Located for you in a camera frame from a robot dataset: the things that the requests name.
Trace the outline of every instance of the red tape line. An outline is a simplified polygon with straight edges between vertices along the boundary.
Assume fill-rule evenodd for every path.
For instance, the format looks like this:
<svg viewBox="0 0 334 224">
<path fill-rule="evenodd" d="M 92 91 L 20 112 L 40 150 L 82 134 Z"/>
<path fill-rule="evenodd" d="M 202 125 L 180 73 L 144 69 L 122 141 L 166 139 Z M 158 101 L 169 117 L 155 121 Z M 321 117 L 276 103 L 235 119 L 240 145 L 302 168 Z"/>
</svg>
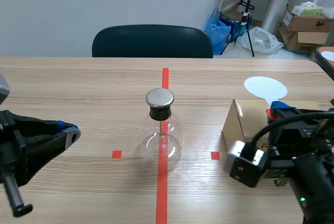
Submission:
<svg viewBox="0 0 334 224">
<path fill-rule="evenodd" d="M 162 69 L 162 87 L 169 88 L 169 69 Z M 168 220 L 168 122 L 162 122 L 162 133 L 166 142 L 159 139 L 158 183 L 156 224 L 167 224 Z"/>
</svg>

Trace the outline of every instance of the black chair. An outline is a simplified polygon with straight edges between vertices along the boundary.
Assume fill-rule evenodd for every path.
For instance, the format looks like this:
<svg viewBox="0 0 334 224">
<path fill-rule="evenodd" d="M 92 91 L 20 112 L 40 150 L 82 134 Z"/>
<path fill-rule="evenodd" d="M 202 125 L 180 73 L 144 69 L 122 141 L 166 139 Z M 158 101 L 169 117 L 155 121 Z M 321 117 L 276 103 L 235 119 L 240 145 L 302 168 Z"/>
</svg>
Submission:
<svg viewBox="0 0 334 224">
<path fill-rule="evenodd" d="M 201 30 L 167 25 L 109 27 L 93 41 L 93 57 L 213 58 L 212 43 Z"/>
</svg>

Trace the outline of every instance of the red object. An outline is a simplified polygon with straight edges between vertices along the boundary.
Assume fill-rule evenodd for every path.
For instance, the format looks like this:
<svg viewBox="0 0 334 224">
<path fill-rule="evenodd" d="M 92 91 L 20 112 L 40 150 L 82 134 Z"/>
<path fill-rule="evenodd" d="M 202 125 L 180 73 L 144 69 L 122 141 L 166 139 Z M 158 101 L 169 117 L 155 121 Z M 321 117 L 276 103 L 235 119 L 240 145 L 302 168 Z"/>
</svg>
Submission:
<svg viewBox="0 0 334 224">
<path fill-rule="evenodd" d="M 220 155 L 219 152 L 211 152 L 211 160 L 219 160 Z"/>
<path fill-rule="evenodd" d="M 277 119 L 277 116 L 272 113 L 270 108 L 266 109 L 266 113 L 272 121 Z"/>
<path fill-rule="evenodd" d="M 162 69 L 162 87 L 169 88 L 169 69 Z M 168 122 L 162 122 L 162 131 L 168 132 Z M 156 224 L 167 224 L 168 221 L 168 137 L 164 142 L 159 140 L 159 160 L 158 160 L 158 183 L 157 183 L 157 206 L 156 206 Z"/>
<path fill-rule="evenodd" d="M 122 157 L 122 150 L 114 150 L 112 158 L 113 159 L 120 159 Z"/>
</svg>

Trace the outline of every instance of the sink pedestal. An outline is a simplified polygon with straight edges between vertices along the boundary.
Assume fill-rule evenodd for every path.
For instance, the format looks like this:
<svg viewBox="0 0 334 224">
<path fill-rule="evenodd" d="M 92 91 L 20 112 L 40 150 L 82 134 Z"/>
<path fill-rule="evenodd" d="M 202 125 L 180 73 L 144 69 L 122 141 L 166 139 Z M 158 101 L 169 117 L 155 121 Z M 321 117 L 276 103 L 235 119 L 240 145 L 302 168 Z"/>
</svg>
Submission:
<svg viewBox="0 0 334 224">
<path fill-rule="evenodd" d="M 271 0 L 262 28 L 271 34 L 276 33 L 289 0 Z"/>
</svg>

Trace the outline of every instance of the glass bottle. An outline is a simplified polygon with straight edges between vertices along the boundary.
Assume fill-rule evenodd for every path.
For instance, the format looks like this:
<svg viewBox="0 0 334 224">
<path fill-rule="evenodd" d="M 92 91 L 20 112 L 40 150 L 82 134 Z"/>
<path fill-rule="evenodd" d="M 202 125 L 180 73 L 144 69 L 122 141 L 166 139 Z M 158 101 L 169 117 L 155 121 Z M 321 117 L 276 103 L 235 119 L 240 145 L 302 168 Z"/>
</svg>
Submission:
<svg viewBox="0 0 334 224">
<path fill-rule="evenodd" d="M 146 95 L 150 113 L 141 126 L 140 136 L 142 151 L 150 159 L 178 161 L 180 158 L 184 144 L 183 126 L 171 112 L 173 101 L 174 94 L 165 88 L 153 89 Z"/>
</svg>

